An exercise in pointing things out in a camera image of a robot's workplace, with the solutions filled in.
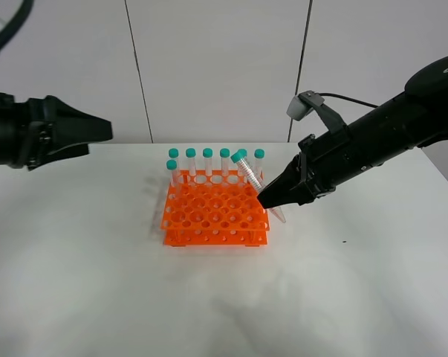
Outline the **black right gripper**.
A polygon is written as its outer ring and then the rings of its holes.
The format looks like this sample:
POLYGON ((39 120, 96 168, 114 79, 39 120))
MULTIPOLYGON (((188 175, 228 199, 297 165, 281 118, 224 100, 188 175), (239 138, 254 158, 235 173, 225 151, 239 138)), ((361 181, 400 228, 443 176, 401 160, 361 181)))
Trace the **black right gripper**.
POLYGON ((389 158, 389 123, 354 122, 299 142, 300 153, 259 194, 263 208, 304 205, 389 158))

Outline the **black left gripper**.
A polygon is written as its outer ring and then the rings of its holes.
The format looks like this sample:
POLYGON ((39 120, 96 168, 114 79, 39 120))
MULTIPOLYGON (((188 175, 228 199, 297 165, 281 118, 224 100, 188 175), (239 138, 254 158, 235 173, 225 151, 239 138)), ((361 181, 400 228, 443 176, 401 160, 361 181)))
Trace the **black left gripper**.
POLYGON ((87 144, 110 141, 111 122, 81 112, 54 96, 17 103, 0 92, 0 165, 35 170, 89 154, 87 144), (53 151, 55 144, 80 144, 53 151))

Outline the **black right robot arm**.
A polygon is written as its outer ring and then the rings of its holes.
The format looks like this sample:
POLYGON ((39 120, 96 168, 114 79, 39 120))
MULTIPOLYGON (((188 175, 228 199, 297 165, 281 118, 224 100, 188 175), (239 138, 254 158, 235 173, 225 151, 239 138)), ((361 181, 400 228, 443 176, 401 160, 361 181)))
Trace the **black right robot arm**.
POLYGON ((258 195, 263 208, 312 203, 409 149, 448 141, 448 57, 422 68, 403 92, 351 124, 313 91, 295 96, 287 110, 296 121, 311 112, 327 132, 298 143, 299 153, 258 195))

